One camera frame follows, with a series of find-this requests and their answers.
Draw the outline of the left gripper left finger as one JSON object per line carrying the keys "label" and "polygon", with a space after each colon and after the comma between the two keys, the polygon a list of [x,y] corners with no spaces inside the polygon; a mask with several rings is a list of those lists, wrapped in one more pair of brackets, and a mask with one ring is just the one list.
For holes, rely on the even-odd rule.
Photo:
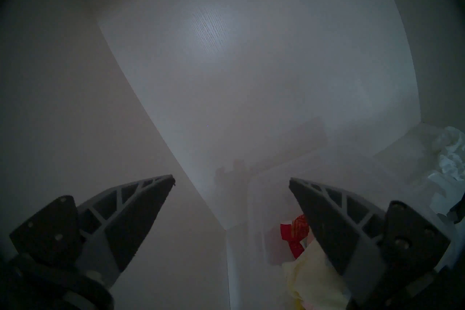
{"label": "left gripper left finger", "polygon": [[52,268],[99,273],[112,287],[151,230],[173,175],[115,186],[80,205],[63,195],[14,229],[19,254]]}

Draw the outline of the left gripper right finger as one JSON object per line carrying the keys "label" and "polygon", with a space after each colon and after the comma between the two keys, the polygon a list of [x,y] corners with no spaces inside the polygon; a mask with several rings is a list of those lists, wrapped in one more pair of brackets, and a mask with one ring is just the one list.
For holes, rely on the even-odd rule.
{"label": "left gripper right finger", "polygon": [[347,308],[403,308],[452,243],[439,220],[394,199],[386,210],[356,193],[292,177],[289,189],[351,298]]}

